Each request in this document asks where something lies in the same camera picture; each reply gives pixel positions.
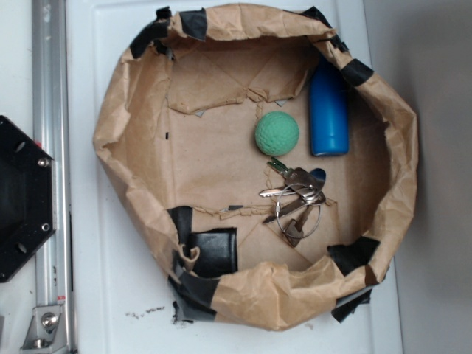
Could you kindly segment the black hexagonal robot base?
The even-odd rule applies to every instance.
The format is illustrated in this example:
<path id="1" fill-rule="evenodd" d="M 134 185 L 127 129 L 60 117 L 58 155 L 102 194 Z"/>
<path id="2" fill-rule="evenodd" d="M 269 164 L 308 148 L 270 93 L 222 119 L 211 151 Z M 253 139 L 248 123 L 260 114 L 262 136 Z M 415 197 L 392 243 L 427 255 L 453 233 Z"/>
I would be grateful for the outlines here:
<path id="1" fill-rule="evenodd" d="M 55 231 L 53 162 L 1 116 L 1 282 L 9 282 Z"/>

